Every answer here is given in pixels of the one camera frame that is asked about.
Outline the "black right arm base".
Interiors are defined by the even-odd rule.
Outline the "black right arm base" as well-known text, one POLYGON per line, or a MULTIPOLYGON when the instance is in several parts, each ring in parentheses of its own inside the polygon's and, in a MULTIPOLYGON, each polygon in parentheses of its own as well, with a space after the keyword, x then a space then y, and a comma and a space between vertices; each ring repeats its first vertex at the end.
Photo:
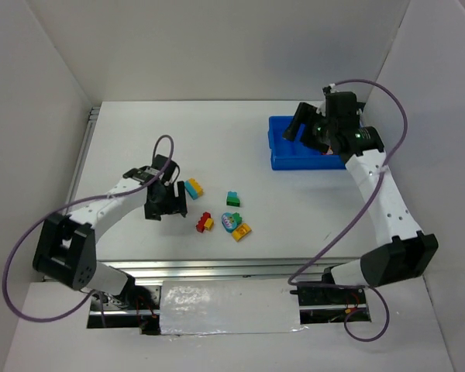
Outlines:
POLYGON ((367 299, 362 289, 296 287, 290 294, 298 301, 302 325, 343 323, 356 311, 350 322, 369 322, 367 299))

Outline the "small yellow lego brick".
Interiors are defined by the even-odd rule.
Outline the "small yellow lego brick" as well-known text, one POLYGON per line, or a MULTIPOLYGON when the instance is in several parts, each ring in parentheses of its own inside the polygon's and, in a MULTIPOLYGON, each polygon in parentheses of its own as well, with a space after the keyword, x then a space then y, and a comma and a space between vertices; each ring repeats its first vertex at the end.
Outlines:
POLYGON ((214 226, 214 220, 212 218, 206 219, 206 221, 204 223, 205 230, 211 231, 213 226, 214 226))

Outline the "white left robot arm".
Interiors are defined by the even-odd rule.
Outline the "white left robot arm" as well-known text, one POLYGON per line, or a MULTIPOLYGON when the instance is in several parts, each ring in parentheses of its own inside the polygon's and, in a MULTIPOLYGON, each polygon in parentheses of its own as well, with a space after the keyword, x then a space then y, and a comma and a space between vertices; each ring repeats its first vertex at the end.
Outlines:
POLYGON ((112 298, 120 308, 153 308, 150 290, 136 284, 131 274, 97 259, 96 245, 115 224, 135 209, 160 221, 165 215, 188 213, 181 169, 164 155, 149 166, 133 168, 102 198, 66 215, 50 214, 42 225, 33 269, 73 290, 88 288, 112 298))

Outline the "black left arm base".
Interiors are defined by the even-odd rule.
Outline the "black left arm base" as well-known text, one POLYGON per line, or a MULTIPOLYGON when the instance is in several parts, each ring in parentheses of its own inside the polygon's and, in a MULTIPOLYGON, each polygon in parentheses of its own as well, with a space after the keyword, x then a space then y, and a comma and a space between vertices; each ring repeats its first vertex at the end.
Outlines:
POLYGON ((131 305, 122 305, 115 298, 103 294, 91 297, 88 329, 132 329, 139 334, 159 336, 161 285, 146 286, 150 300, 139 296, 131 305))

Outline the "red lego brick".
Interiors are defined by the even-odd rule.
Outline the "red lego brick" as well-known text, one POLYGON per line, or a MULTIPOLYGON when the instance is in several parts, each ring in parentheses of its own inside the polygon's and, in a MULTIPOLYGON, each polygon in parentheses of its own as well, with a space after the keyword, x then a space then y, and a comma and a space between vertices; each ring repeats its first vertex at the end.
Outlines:
POLYGON ((208 218, 212 218, 211 214, 209 212, 204 212, 202 214, 201 218, 198 220, 198 223, 195 226, 195 228, 199 233, 203 233, 205 231, 204 223, 205 223, 206 219, 208 219, 208 218))

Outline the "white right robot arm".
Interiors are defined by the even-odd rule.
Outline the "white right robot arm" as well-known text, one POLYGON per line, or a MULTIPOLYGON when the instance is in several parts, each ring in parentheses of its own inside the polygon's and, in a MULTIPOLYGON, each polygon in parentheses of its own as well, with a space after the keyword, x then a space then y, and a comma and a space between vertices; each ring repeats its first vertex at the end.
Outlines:
POLYGON ((386 151, 378 131, 360 124, 357 97, 350 91, 324 90, 325 102, 298 105, 283 133, 313 150, 332 150, 351 174, 369 213, 377 248, 349 263, 325 269, 319 287, 378 288, 423 275, 439 248, 414 220, 388 164, 395 151, 386 151))

